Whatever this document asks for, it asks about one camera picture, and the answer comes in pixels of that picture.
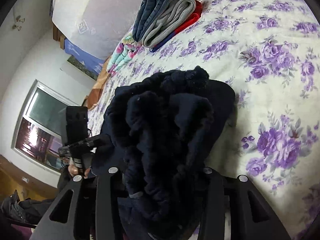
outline floral bedspread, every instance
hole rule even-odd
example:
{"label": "floral bedspread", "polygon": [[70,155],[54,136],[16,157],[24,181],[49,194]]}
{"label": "floral bedspread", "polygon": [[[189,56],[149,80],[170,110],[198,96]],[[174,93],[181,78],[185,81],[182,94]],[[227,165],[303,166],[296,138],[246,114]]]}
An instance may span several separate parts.
{"label": "floral bedspread", "polygon": [[199,21],[156,53],[141,48],[106,84],[88,127],[100,133],[118,86],[200,65],[237,93],[236,124],[207,165],[248,175],[290,236],[320,212],[320,26],[303,0],[199,0]]}

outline hand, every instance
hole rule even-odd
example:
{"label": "hand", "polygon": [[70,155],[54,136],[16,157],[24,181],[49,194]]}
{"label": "hand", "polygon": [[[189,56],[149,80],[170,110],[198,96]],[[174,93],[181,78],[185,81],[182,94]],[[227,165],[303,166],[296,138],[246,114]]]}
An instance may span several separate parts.
{"label": "hand", "polygon": [[[78,168],[77,168],[75,165],[73,165],[73,164],[71,164],[71,165],[68,166],[68,171],[69,171],[69,173],[70,173],[70,175],[71,175],[72,177],[74,177],[74,176],[76,176],[76,175],[79,174]],[[87,168],[87,169],[84,171],[84,178],[85,178],[85,179],[88,177],[89,172],[90,172],[90,168]]]}

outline window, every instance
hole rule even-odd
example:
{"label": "window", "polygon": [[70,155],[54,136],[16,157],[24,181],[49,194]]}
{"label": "window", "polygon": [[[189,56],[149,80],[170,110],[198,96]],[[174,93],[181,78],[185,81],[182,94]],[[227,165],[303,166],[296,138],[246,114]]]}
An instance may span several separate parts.
{"label": "window", "polygon": [[60,94],[36,81],[32,86],[13,137],[13,148],[37,162],[60,171],[67,159],[60,158],[60,114],[69,105],[76,105]]}

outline orange blanket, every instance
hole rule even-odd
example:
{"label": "orange blanket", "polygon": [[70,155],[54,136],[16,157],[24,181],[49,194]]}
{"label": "orange blanket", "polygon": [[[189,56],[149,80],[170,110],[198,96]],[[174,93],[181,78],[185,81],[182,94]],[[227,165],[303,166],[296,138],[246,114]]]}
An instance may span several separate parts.
{"label": "orange blanket", "polygon": [[111,74],[107,72],[107,65],[110,58],[108,58],[103,64],[102,70],[97,78],[96,83],[94,84],[88,98],[87,98],[87,107],[89,110],[95,108],[98,104],[100,96],[102,94],[105,83],[109,80]]}

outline colorful folded blanket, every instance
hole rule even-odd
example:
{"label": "colorful folded blanket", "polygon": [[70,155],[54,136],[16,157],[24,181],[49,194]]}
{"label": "colorful folded blanket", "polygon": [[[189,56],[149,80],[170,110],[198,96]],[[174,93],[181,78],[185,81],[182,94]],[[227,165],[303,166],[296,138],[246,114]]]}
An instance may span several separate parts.
{"label": "colorful folded blanket", "polygon": [[107,72],[113,76],[125,63],[132,60],[134,55],[137,54],[141,44],[135,42],[132,38],[132,32],[128,33],[122,41],[118,44],[113,52],[111,59],[107,66]]}

